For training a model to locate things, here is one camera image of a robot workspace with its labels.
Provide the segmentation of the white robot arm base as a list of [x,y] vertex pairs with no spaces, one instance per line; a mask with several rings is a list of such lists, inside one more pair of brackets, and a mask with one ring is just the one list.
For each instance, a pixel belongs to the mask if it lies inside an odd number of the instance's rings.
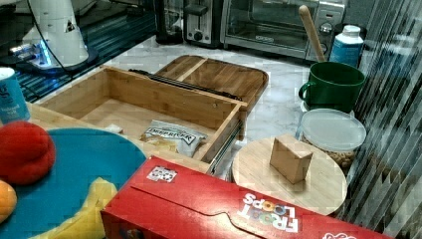
[[33,28],[11,55],[44,73],[74,72],[92,63],[98,52],[78,27],[71,0],[27,0]]

